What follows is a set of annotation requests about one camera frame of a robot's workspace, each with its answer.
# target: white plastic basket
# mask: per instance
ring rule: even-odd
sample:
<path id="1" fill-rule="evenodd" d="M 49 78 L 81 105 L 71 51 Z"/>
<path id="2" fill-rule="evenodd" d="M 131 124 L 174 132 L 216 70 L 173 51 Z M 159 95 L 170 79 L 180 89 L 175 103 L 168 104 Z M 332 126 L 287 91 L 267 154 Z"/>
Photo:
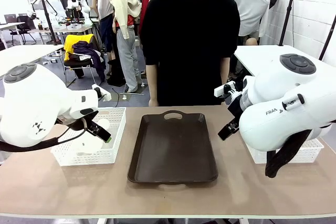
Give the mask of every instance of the white plastic basket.
<path id="1" fill-rule="evenodd" d="M 81 153 L 76 149 L 76 140 L 54 146 L 51 149 L 55 159 L 60 166 L 70 165 L 95 165 L 95 164 L 112 164 L 116 161 L 122 133 L 126 124 L 126 108 L 100 108 L 99 113 L 93 119 L 98 122 L 100 119 L 108 119 L 110 127 L 108 132 L 111 134 L 112 140 L 104 143 L 102 148 L 92 154 Z M 72 138 L 81 131 L 69 130 L 59 141 Z"/>
<path id="2" fill-rule="evenodd" d="M 246 145 L 250 154 L 256 164 L 267 163 L 267 153 L 260 152 L 256 149 Z M 296 156 L 290 161 L 290 163 L 314 163 L 315 159 L 319 155 L 320 151 L 324 148 L 323 144 L 316 138 L 305 141 Z"/>

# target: white tank top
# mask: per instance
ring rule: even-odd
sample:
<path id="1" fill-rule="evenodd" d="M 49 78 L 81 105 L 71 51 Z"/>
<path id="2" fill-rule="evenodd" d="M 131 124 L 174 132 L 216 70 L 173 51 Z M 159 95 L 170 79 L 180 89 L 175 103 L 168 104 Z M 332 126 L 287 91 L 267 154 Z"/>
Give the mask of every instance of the white tank top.
<path id="1" fill-rule="evenodd" d="M 113 5 L 110 0 L 98 0 L 99 18 L 103 19 L 113 13 Z"/>

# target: gray floor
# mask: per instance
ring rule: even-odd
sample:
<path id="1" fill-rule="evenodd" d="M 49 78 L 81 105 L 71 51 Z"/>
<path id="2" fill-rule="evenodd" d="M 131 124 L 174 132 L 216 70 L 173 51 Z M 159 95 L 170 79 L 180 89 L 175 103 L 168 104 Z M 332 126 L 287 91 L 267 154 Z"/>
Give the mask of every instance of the gray floor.
<path id="1" fill-rule="evenodd" d="M 142 51 L 137 49 L 138 57 L 139 57 L 139 68 L 144 70 L 145 63 Z M 62 65 L 60 63 L 48 63 L 44 65 L 46 68 L 50 69 L 53 73 L 55 73 L 60 79 L 65 80 L 65 76 L 62 70 Z M 95 70 L 93 71 L 96 81 L 98 82 L 99 77 Z M 68 71 L 68 80 L 72 80 L 74 78 L 74 72 Z M 93 84 L 93 79 L 88 69 L 85 69 L 85 77 L 83 79 L 77 80 L 70 86 L 72 90 L 84 90 L 91 89 L 91 85 Z M 113 87 L 108 85 L 106 82 L 101 85 L 104 89 L 114 92 L 121 93 L 124 90 L 124 87 Z M 149 101 L 149 90 L 146 88 L 143 95 L 132 95 L 132 98 L 129 102 L 119 102 L 118 106 L 130 107 L 130 106 L 148 106 Z M 4 96 L 4 87 L 2 81 L 0 82 L 0 97 Z M 110 107 L 116 106 L 116 102 L 99 102 L 100 107 Z M 336 136 L 336 129 L 333 128 L 332 131 L 325 137 L 326 142 L 336 150 L 336 141 L 334 140 Z M 109 224 L 152 224 L 157 220 L 152 219 L 127 219 L 127 220 L 118 220 L 118 222 L 108 222 Z M 195 220 L 190 219 L 188 221 L 189 224 L 201 224 L 205 223 L 209 220 Z M 332 224 L 336 223 L 336 218 L 322 218 L 322 219 L 302 219 L 302 220 L 273 220 L 275 224 Z M 52 219 L 27 219 L 27 218 L 12 218 L 12 217 L 0 217 L 0 224 L 77 224 L 79 223 L 77 220 L 52 220 Z M 176 220 L 176 224 L 185 223 L 184 220 Z M 249 220 L 250 224 L 272 224 L 270 220 Z M 97 224 L 97 219 L 90 219 L 90 224 Z"/>

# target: black t-shirt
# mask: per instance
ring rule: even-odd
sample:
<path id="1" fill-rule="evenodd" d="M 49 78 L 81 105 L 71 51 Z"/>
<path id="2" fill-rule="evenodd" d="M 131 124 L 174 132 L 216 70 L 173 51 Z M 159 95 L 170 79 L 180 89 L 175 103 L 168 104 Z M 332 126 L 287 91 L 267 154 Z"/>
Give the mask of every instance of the black t-shirt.
<path id="1" fill-rule="evenodd" d="M 237 49 L 234 0 L 151 0 L 142 25 L 147 65 L 157 65 L 160 106 L 215 105 L 221 61 Z"/>

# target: black tray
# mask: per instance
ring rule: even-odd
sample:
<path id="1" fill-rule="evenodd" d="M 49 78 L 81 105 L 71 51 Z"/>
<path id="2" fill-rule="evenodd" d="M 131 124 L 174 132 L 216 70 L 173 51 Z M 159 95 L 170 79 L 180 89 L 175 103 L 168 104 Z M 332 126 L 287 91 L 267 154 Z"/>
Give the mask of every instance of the black tray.
<path id="1" fill-rule="evenodd" d="M 176 113 L 181 119 L 165 119 Z M 212 182 L 218 171 L 205 116 L 167 111 L 144 115 L 128 172 L 134 183 Z"/>

